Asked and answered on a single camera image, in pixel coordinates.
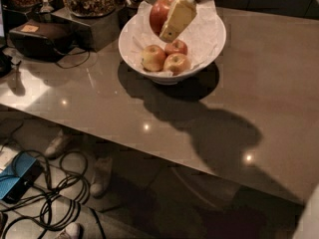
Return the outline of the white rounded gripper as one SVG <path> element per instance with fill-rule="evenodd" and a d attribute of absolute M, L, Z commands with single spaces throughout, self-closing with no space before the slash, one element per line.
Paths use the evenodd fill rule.
<path fill-rule="evenodd" d="M 169 8 L 159 37 L 165 42 L 174 41 L 196 16 L 195 0 L 175 0 Z"/>

